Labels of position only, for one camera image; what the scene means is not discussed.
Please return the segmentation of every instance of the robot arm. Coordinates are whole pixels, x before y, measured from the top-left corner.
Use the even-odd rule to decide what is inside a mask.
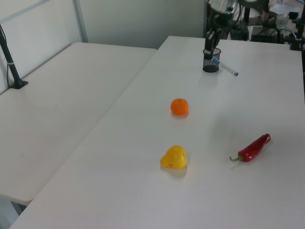
[[[209,17],[210,30],[206,33],[204,58],[210,60],[225,30],[229,28],[238,0],[207,0],[211,5]]]
[[[211,13],[209,17],[210,30],[206,34],[205,39],[205,54],[204,58],[210,60],[214,49],[218,45],[226,29],[230,28],[232,24],[229,21],[232,20],[239,4],[239,10],[241,12],[241,6],[246,8],[254,8],[260,13],[263,11],[268,12],[268,0],[206,0],[211,5]]]

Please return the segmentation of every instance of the plastic fruit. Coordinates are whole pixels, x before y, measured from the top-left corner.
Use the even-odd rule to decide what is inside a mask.
[[[184,115],[189,110],[189,104],[185,99],[177,98],[172,101],[171,110],[175,115]]]
[[[182,146],[170,147],[161,158],[160,164],[166,168],[183,168],[187,163],[187,155]]]

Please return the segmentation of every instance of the pen holder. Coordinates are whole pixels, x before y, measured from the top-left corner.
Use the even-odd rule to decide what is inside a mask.
[[[214,52],[213,52],[213,57],[219,60],[220,53],[221,53],[221,50],[215,48]],[[203,58],[203,70],[207,73],[215,73],[219,70],[219,66],[216,63],[214,63],[213,61]]]

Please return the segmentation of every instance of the black pole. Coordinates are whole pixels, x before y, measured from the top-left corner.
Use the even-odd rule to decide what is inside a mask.
[[[244,21],[249,24],[250,8],[244,9]]]
[[[8,65],[10,67],[10,72],[11,72],[11,74],[14,77],[14,85],[11,86],[11,88],[20,89],[23,86],[25,86],[26,84],[28,84],[28,82],[27,81],[23,81],[23,80],[20,79],[19,74],[17,72],[17,69],[15,67],[14,61],[13,61],[13,59],[11,57],[9,48],[7,46],[7,42],[6,42],[5,38],[4,38],[4,34],[3,34],[1,29],[0,29],[0,45],[1,45],[1,48],[3,50],[5,59],[6,59]]]

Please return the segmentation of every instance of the white wall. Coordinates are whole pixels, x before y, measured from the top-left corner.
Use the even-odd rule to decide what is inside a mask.
[[[169,35],[203,37],[204,0],[75,0],[84,40],[158,49]]]
[[[81,41],[73,0],[49,0],[1,25],[21,78],[69,44]],[[6,60],[0,49],[0,93],[6,88]]]

